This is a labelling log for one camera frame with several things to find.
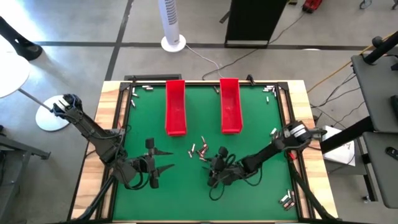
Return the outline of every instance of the wooden table frame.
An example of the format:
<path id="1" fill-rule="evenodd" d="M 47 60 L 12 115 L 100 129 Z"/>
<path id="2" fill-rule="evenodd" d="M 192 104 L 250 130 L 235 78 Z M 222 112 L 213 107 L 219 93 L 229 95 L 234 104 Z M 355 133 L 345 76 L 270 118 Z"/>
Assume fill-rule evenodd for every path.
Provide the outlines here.
<path id="1" fill-rule="evenodd" d="M 96 112 L 95 121 L 104 129 L 117 128 L 125 126 L 127 119 L 125 114 L 129 114 L 129 102 L 131 90 L 128 87 L 132 82 L 104 82 L 99 100 L 98 110 Z M 165 85 L 165 81 L 137 81 L 138 86 L 141 85 Z M 249 81 L 239 81 L 240 85 L 250 85 Z M 291 120 L 301 120 L 308 128 L 314 128 L 315 124 L 312 118 L 307 92 L 302 80 L 289 81 L 256 81 L 260 85 L 277 85 L 277 101 L 280 108 L 280 118 L 282 124 L 288 124 Z M 219 85 L 219 81 L 186 81 L 186 85 Z M 311 146 L 319 148 L 318 141 L 312 141 Z M 88 144 L 86 153 L 95 150 L 92 144 Z M 333 195 L 331 193 L 325 164 L 323 162 L 322 152 L 316 149 L 306 148 L 302 155 L 297 156 L 295 160 L 296 169 L 300 172 L 303 179 L 310 186 L 311 191 L 326 208 L 326 210 L 337 217 Z M 99 160 L 97 154 L 90 154 L 82 162 L 81 172 L 76 185 L 75 194 L 70 207 L 68 220 L 79 217 L 87 208 L 99 192 L 102 183 L 105 182 L 109 175 L 109 171 L 104 169 L 104 165 Z M 297 214 L 302 218 L 319 218 L 312 206 L 308 209 L 309 201 L 305 198 L 301 188 L 294 183 L 294 190 L 298 192 L 299 204 L 297 206 Z M 103 220 L 111 222 L 114 208 L 114 195 L 117 185 L 113 185 L 111 190 L 107 192 L 96 213 L 91 217 L 95 220 Z"/>

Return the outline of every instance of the tower fan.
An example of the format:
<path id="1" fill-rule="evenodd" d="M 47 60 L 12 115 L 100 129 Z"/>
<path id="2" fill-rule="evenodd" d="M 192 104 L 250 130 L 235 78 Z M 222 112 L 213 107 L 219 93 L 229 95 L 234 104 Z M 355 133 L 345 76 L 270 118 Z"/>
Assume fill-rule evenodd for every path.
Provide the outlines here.
<path id="1" fill-rule="evenodd" d="M 161 44 L 167 52 L 179 52 L 187 43 L 178 28 L 177 6 L 175 4 L 175 0 L 159 0 L 159 11 L 165 35 Z"/>

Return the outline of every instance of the gray floor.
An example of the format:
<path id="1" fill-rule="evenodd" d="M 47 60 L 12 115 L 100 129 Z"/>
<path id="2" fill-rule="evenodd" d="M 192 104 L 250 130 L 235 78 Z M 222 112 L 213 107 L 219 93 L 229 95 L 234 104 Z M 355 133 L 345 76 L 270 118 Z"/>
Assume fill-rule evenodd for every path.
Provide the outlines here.
<path id="1" fill-rule="evenodd" d="M 159 42 L 163 37 L 156 0 L 134 0 L 123 42 Z M 391 11 L 391 0 L 374 1 L 362 11 L 359 0 L 329 0 L 311 15 L 305 15 L 274 44 L 285 45 L 369 45 L 376 35 L 396 31 L 398 11 Z M 21 34 L 34 41 L 115 42 L 127 0 L 26 0 L 1 1 L 0 14 Z M 177 0 L 181 33 L 189 43 L 223 43 L 226 23 L 218 21 L 228 11 L 230 0 Z M 274 32 L 290 25 L 300 15 L 298 6 L 287 6 Z M 101 86 L 108 69 L 113 47 L 44 47 L 45 53 L 32 61 L 32 72 L 23 88 L 40 100 L 53 95 L 76 93 L 85 111 L 93 116 Z M 250 52 L 251 49 L 195 49 L 220 66 Z M 0 37 L 0 52 L 13 51 Z M 225 77 L 256 79 L 302 79 L 311 87 L 349 60 L 354 51 L 258 50 L 233 66 L 221 71 Z M 122 47 L 112 80 L 125 75 L 181 73 L 187 80 L 199 80 L 215 66 L 189 50 L 168 54 L 159 48 Z M 351 73 L 350 68 L 328 80 L 309 94 L 310 101 L 320 104 Z M 217 79 L 217 74 L 209 79 Z M 356 79 L 340 88 L 336 95 L 356 88 Z M 362 102 L 359 91 L 349 93 L 324 106 L 340 119 Z M 20 93 L 0 99 L 0 124 L 7 134 L 21 142 L 51 151 L 49 161 L 33 158 L 17 199 L 11 222 L 28 219 L 28 223 L 65 220 L 80 171 L 86 141 L 68 126 L 46 133 L 35 123 L 38 106 Z M 342 124 L 349 126 L 367 116 L 366 107 L 348 116 Z M 333 124 L 323 115 L 318 125 Z M 330 176 L 333 196 L 340 218 L 371 223 L 396 223 L 398 213 L 382 202 L 365 204 L 366 194 L 360 177 Z"/>

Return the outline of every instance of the green table surface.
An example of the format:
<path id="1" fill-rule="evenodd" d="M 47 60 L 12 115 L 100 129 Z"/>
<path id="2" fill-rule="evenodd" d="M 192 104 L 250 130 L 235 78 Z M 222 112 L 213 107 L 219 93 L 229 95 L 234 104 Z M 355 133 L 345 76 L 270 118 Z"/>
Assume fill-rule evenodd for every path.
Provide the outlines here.
<path id="1" fill-rule="evenodd" d="M 220 146 L 240 159 L 267 146 L 272 129 L 282 127 L 279 107 L 274 95 L 262 92 L 262 86 L 241 86 L 243 130 L 240 134 L 221 133 L 220 95 L 211 86 L 187 86 L 185 109 L 187 134 L 170 137 L 165 132 L 165 87 L 153 91 L 136 88 L 140 98 L 131 108 L 125 148 L 129 157 L 147 152 L 145 139 L 155 138 L 155 146 L 169 156 L 156 156 L 156 166 L 175 164 L 162 173 L 159 188 L 149 184 L 141 190 L 127 190 L 119 184 L 113 220 L 297 220 L 296 209 L 285 211 L 278 203 L 287 189 L 292 188 L 287 161 L 278 154 L 263 164 L 263 177 L 257 187 L 238 180 L 225 187 L 221 199 L 209 198 L 206 164 L 197 155 L 190 158 L 187 151 L 196 144 L 201 148 L 204 136 L 210 149 L 207 157 L 214 156 Z M 131 181 L 136 184 L 138 176 Z M 248 181 L 255 183 L 259 174 Z M 221 186 L 213 191 L 217 197 Z"/>

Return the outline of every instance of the red tray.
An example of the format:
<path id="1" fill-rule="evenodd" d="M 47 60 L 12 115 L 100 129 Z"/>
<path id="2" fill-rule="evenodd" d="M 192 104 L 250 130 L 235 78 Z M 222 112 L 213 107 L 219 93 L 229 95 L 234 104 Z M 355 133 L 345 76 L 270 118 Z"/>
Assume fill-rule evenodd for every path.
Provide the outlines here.
<path id="1" fill-rule="evenodd" d="M 187 133 L 185 80 L 166 81 L 166 133 L 169 136 Z"/>
<path id="2" fill-rule="evenodd" d="M 221 78 L 221 132 L 238 134 L 243 128 L 239 79 Z"/>

